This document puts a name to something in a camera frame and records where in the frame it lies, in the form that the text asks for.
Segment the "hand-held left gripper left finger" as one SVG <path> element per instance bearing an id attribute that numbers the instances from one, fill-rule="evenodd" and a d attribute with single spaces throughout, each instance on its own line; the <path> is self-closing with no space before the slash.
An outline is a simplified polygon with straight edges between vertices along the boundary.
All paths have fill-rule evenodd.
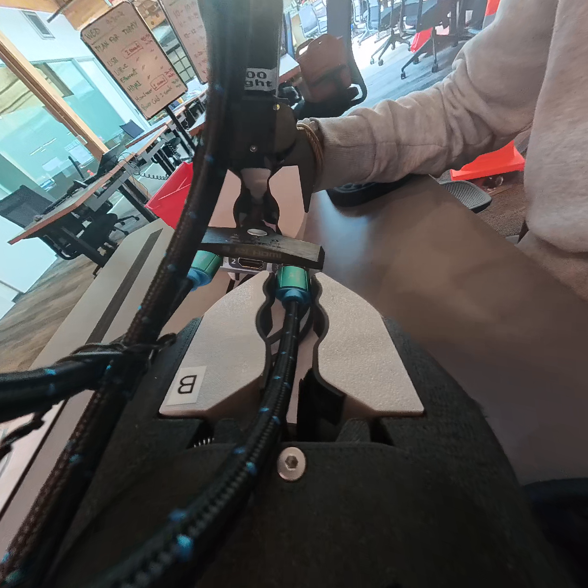
<path id="1" fill-rule="evenodd" d="M 270 364 L 275 275 L 261 271 L 202 317 L 159 414 L 253 418 Z"/>

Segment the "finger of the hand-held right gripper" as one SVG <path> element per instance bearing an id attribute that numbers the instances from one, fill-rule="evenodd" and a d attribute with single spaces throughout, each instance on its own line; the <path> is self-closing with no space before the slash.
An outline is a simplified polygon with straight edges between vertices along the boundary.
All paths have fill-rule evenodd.
<path id="1" fill-rule="evenodd" d="M 300 236 L 306 211 L 298 166 L 285 166 L 269 176 L 264 196 L 264 224 L 284 236 Z"/>
<path id="2" fill-rule="evenodd" d="M 240 171 L 240 191 L 233 205 L 237 228 L 257 228 L 271 223 L 269 193 L 270 169 L 246 168 Z"/>

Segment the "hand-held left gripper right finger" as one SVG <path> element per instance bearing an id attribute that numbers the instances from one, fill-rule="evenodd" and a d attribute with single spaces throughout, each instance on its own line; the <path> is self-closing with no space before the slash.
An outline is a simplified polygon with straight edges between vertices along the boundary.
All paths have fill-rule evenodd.
<path id="1" fill-rule="evenodd" d="M 419 417 L 416 392 L 382 315 L 325 273 L 313 276 L 320 319 L 313 374 L 327 418 Z"/>

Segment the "black hdmi switch box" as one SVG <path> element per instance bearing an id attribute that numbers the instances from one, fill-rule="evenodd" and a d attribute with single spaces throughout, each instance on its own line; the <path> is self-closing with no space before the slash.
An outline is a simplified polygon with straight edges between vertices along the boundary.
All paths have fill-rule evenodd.
<path id="1" fill-rule="evenodd" d="M 218 255 L 221 269 L 236 275 L 276 273 L 282 266 L 321 271 L 325 261 L 322 246 L 276 233 L 268 226 L 209 227 L 199 251 Z"/>

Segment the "red plastic bin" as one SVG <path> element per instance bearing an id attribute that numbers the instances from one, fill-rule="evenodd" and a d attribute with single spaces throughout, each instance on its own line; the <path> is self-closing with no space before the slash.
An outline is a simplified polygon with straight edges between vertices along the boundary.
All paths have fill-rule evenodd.
<path id="1" fill-rule="evenodd" d="M 183 162 L 145 205 L 159 219 L 176 229 L 194 176 L 192 162 Z"/>

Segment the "brown leather bag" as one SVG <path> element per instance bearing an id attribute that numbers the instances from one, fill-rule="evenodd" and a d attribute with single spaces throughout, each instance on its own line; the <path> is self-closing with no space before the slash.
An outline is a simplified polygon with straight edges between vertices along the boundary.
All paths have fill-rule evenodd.
<path id="1" fill-rule="evenodd" d="M 298 89 L 305 102 L 351 101 L 359 94 L 341 37 L 324 33 L 306 40 L 297 48 L 295 59 L 300 67 Z"/>

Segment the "black office chair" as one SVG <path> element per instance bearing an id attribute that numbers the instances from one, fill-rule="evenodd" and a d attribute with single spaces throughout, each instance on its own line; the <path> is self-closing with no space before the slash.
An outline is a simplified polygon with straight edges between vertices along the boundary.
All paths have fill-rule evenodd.
<path id="1" fill-rule="evenodd" d="M 44 196 L 22 185 L 1 200 L 1 216 L 25 229 L 48 213 L 52 204 Z M 97 211 L 82 205 L 66 213 L 54 223 L 42 228 L 35 236 L 64 261 L 85 256 L 98 268 L 103 268 L 118 247 L 113 234 L 128 236 L 122 225 L 138 217 L 120 218 L 112 212 L 113 205 L 105 202 Z"/>
<path id="2" fill-rule="evenodd" d="M 356 84 L 359 94 L 356 98 L 352 99 L 351 101 L 345 99 L 334 99 L 320 104 L 310 104 L 309 102 L 305 102 L 305 100 L 302 98 L 302 94 L 299 91 L 297 84 L 296 88 L 301 95 L 301 100 L 296 104 L 295 107 L 293 107 L 293 111 L 296 114 L 296 118 L 299 121 L 309 118 L 338 117 L 344 114 L 350 108 L 359 105 L 366 99 L 367 89 L 364 83 L 364 79 L 357 67 L 352 50 L 348 47 L 348 44 L 346 43 L 345 39 L 343 37 L 341 38 L 345 44 L 346 52 L 348 55 L 349 65 L 352 74 L 352 81 Z"/>

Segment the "handwritten whiteboard on stand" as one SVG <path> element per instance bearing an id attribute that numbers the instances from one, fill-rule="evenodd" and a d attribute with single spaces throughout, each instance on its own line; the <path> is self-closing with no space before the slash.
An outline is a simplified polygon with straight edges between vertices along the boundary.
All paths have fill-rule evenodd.
<path id="1" fill-rule="evenodd" d="M 208 83 L 208 43 L 198 1 L 160 1 L 201 84 Z"/>
<path id="2" fill-rule="evenodd" d="M 81 40 L 145 119 L 165 111 L 188 152 L 195 151 L 191 136 L 171 109 L 187 86 L 131 2 L 120 2 L 85 26 Z"/>

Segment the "black laptop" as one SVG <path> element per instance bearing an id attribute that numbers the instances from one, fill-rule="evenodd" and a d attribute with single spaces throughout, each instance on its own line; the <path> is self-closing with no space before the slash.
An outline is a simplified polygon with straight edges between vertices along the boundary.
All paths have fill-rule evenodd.
<path id="1" fill-rule="evenodd" d="M 99 179 L 111 172 L 118 164 L 126 161 L 133 152 L 129 151 L 123 143 L 112 147 L 109 151 L 100 158 L 98 169 L 95 173 L 94 179 Z"/>

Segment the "wooden office desk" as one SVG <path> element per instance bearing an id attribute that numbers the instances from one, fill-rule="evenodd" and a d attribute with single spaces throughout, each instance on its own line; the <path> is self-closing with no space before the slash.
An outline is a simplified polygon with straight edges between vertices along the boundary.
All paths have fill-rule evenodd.
<path id="1" fill-rule="evenodd" d="M 147 222 L 157 220 L 157 216 L 146 207 L 150 198 L 148 191 L 133 180 L 131 164 L 158 155 L 164 145 L 162 138 L 165 132 L 162 127 L 134 144 L 130 151 L 121 152 L 108 173 L 77 190 L 48 212 L 35 216 L 8 243 L 16 245 L 26 239 L 38 238 L 61 259 L 70 261 L 84 256 L 98 268 L 103 268 L 117 247 L 110 239 L 111 232 L 105 231 L 106 228 L 113 230 L 115 223 L 111 223 L 111 217 L 102 221 L 104 216 L 98 212 L 116 192 Z"/>

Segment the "row of black office chairs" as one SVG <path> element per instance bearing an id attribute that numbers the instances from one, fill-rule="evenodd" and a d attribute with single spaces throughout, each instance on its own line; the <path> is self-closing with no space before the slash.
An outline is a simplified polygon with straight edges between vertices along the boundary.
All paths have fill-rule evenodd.
<path id="1" fill-rule="evenodd" d="M 386 42 L 376 48 L 378 65 L 382 66 L 383 55 L 388 48 L 395 49 L 397 43 L 404 43 L 413 47 L 416 41 L 423 40 L 412 57 L 401 69 L 401 79 L 405 79 L 405 69 L 408 65 L 419 62 L 424 53 L 431 53 L 434 57 L 432 72 L 439 69 L 437 62 L 437 46 L 441 40 L 450 40 L 454 47 L 461 41 L 471 39 L 481 30 L 480 20 L 468 21 L 467 12 L 472 11 L 476 16 L 477 6 L 486 6 L 485 1 L 350 1 L 351 14 L 343 15 L 344 32 L 354 34 L 356 25 L 364 23 L 364 33 L 358 41 L 358 46 L 373 35 L 387 33 Z M 329 6 L 326 1 L 296 1 L 296 16 L 306 40 L 312 40 L 324 33 L 330 32 L 335 37 L 343 37 L 335 27 L 335 2 Z M 281 73 L 281 82 L 293 80 L 298 84 L 300 67 L 294 53 L 289 53 L 290 60 L 296 62 L 296 67 L 288 67 Z"/>

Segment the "orange safety vest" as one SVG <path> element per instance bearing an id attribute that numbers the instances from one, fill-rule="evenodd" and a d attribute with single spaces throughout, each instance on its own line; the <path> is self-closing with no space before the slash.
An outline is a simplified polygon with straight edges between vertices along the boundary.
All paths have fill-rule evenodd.
<path id="1" fill-rule="evenodd" d="M 511 141 L 497 151 L 482 154 L 460 169 L 451 169 L 451 180 L 473 180 L 504 173 L 522 172 L 526 160 Z"/>

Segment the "wooden support post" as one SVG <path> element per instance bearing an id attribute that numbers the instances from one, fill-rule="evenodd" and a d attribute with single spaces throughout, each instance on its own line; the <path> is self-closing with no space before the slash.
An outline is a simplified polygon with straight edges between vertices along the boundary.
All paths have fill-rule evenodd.
<path id="1" fill-rule="evenodd" d="M 1 33 L 1 61 L 41 101 L 48 113 L 86 146 L 94 158 L 99 159 L 107 152 L 105 143 L 3 32 Z"/>

